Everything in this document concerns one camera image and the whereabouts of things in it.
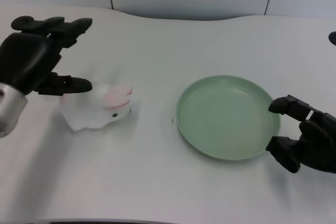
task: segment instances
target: toy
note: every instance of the toy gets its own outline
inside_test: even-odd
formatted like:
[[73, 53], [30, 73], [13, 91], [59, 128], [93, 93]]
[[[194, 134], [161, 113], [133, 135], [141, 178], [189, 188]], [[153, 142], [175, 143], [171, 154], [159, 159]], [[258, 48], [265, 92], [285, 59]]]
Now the toy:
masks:
[[61, 112], [74, 130], [98, 129], [130, 113], [129, 85], [93, 83], [92, 91], [59, 98]]

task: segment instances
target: table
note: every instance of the table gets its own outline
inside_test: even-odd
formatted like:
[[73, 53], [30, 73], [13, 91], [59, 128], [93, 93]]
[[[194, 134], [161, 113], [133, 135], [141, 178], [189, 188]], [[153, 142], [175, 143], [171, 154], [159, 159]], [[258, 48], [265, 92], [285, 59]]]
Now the table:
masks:
[[[93, 18], [78, 43], [63, 49], [55, 71], [128, 82], [133, 109], [101, 131], [74, 133], [57, 98], [30, 94], [16, 129], [0, 139], [0, 222], [336, 222], [336, 175], [305, 166], [291, 174], [269, 153], [245, 162], [205, 157], [181, 139], [173, 120], [181, 92], [216, 74], [336, 115], [336, 46], [328, 41], [336, 19], [198, 22], [101, 8], [1, 6], [0, 41], [23, 15]], [[279, 135], [297, 139], [298, 122], [283, 116]]]

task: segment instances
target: tabletop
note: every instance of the tabletop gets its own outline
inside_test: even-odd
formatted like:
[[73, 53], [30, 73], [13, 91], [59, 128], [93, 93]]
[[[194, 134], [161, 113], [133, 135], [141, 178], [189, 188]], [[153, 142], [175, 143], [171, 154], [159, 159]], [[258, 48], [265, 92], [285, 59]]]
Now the tabletop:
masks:
[[[0, 139], [0, 222], [141, 220], [335, 223], [336, 175], [286, 171], [269, 154], [218, 161], [179, 135], [175, 106], [194, 81], [248, 79], [274, 99], [293, 95], [336, 115], [334, 18], [248, 16], [199, 22], [102, 8], [0, 6], [0, 41], [18, 16], [93, 18], [55, 71], [133, 85], [132, 113], [101, 130], [73, 132], [58, 100], [32, 93], [16, 129]], [[298, 139], [282, 116], [281, 136]]]

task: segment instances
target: plate rim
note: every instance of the plate rim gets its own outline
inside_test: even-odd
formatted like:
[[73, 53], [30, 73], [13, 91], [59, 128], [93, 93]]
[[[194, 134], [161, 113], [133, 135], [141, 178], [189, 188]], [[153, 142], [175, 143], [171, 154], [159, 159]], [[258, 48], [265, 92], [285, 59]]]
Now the plate rim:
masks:
[[[201, 81], [203, 81], [203, 80], [210, 79], [210, 78], [214, 78], [214, 77], [224, 77], [224, 78], [225, 78], [225, 77], [230, 77], [230, 78], [236, 78], [236, 79], [240, 79], [240, 80], [244, 80], [244, 81], [246, 81], [246, 82], [252, 83], [253, 85], [257, 86], [259, 89], [261, 89], [261, 90], [262, 90], [266, 95], [268, 95], [268, 97], [273, 101], [273, 97], [272, 97], [272, 96], [271, 96], [265, 89], [263, 89], [263, 88], [262, 88], [261, 86], [259, 86], [258, 84], [254, 83], [254, 82], [252, 82], [252, 81], [250, 81], [250, 80], [247, 80], [247, 79], [245, 79], [245, 78], [242, 78], [242, 77], [231, 76], [231, 75], [226, 75], [226, 74], [218, 74], [218, 75], [214, 75], [214, 76], [208, 76], [208, 77], [205, 77], [205, 78], [201, 78], [201, 79], [199, 79], [199, 80], [193, 82], [192, 84], [190, 84], [186, 89], [184, 89], [184, 91], [183, 91], [182, 94], [179, 96], [178, 101], [177, 101], [176, 110], [175, 110], [175, 113], [176, 113], [176, 114], [175, 114], [175, 117], [176, 117], [176, 125], [177, 125], [178, 130], [179, 130], [179, 132], [181, 133], [183, 139], [184, 139], [185, 141], [187, 141], [188, 144], [190, 144], [190, 145], [191, 145], [193, 148], [195, 148], [197, 151], [199, 151], [199, 152], [201, 152], [201, 153], [203, 153], [203, 154], [205, 154], [205, 155], [207, 155], [207, 156], [209, 156], [209, 157], [212, 157], [212, 158], [215, 158], [215, 159], [219, 159], [219, 160], [224, 160], [224, 161], [242, 161], [242, 160], [246, 160], [246, 159], [254, 158], [254, 157], [259, 156], [259, 155], [261, 155], [262, 153], [266, 152], [266, 149], [264, 149], [264, 150], [261, 150], [260, 152], [258, 152], [258, 153], [256, 153], [256, 154], [254, 154], [254, 155], [252, 155], [252, 156], [248, 156], [248, 157], [241, 157], [241, 158], [223, 158], [223, 157], [218, 157], [218, 156], [216, 156], [216, 155], [210, 154], [210, 153], [208, 153], [208, 152], [206, 152], [206, 151], [204, 151], [204, 150], [201, 150], [200, 148], [198, 148], [196, 145], [194, 145], [191, 141], [189, 141], [189, 140], [187, 139], [187, 137], [185, 136], [185, 133], [184, 133], [183, 130], [182, 130], [181, 123], [180, 123], [180, 121], [179, 121], [179, 117], [178, 117], [178, 115], [179, 115], [179, 113], [178, 113], [178, 108], [179, 108], [180, 103], [181, 103], [181, 98], [183, 97], [183, 95], [185, 94], [185, 92], [186, 92], [191, 86], [193, 86], [193, 85], [195, 85], [196, 83], [201, 82]], [[280, 127], [281, 127], [281, 117], [280, 117], [279, 114], [275, 114], [275, 115], [276, 115], [276, 117], [278, 118], [278, 121], [279, 121], [278, 128], [276, 129], [276, 132], [275, 132], [275, 135], [278, 135], [279, 130], [280, 130]]]

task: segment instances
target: stuffed bunny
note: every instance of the stuffed bunny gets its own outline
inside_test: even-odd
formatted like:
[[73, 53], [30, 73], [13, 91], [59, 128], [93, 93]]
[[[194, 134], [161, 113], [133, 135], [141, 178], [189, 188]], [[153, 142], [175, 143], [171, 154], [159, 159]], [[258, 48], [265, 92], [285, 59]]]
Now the stuffed bunny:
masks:
[[129, 85], [93, 83], [92, 87], [89, 92], [59, 98], [61, 112], [74, 131], [101, 128], [130, 113]]

